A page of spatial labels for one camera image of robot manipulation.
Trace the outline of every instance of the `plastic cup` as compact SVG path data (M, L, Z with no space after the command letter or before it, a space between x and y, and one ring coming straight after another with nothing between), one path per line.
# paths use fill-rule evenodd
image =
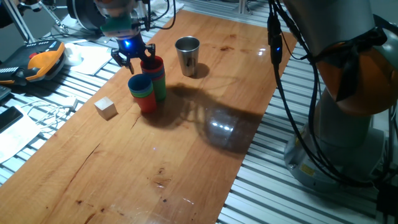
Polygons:
M152 80L144 74L134 75L127 83L131 95L143 113L156 110L156 98Z
M163 74L159 78L152 79L154 84L156 101L163 101L166 99L166 76Z
M156 101L165 100L166 79L163 59L159 56L155 56L155 60L152 63L141 61L141 69L143 74L150 77L153 82Z

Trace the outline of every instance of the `red cup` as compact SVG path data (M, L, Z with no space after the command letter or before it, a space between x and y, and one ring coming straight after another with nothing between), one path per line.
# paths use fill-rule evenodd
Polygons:
M138 106L141 108L143 113L152 113L156 110L156 99L155 99L155 92L152 91L150 95L139 98L134 97L134 100L138 103Z
M155 60L151 63L145 63L141 61L141 69L143 73L157 73L164 69L163 59L159 56L155 56Z

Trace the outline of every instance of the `metal cup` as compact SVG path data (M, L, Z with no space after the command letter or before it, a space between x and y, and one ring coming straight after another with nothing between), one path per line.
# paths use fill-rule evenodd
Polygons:
M194 37L182 37L175 43L181 70L185 76L193 76L197 73L200 42Z

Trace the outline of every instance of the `wooden tabletop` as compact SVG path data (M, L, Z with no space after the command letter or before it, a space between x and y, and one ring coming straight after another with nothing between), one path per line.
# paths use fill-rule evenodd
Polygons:
M201 41L196 78L174 47L186 35ZM180 11L150 42L167 80L157 112L140 113L122 68L0 187L0 223L216 221L275 90L267 29ZM105 96L109 121L94 107Z

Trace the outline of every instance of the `small beige cube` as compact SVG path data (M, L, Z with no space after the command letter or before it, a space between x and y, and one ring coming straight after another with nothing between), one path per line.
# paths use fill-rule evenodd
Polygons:
M94 103L94 106L97 109L98 114L105 120L113 118L118 113L114 103L106 96Z

